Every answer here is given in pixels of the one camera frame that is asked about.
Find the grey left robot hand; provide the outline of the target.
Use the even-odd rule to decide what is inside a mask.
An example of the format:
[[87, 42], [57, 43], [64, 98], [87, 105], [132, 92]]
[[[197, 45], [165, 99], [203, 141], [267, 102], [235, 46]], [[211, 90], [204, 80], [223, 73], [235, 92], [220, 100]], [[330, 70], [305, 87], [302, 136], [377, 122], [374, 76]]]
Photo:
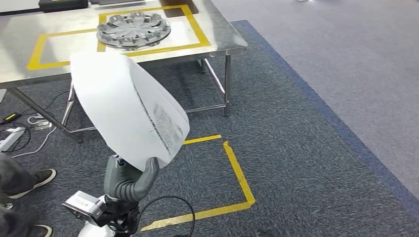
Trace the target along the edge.
[[139, 202], [152, 188], [160, 171], [157, 158], [146, 161], [141, 171], [117, 155], [110, 156], [104, 178], [104, 193], [125, 202]]

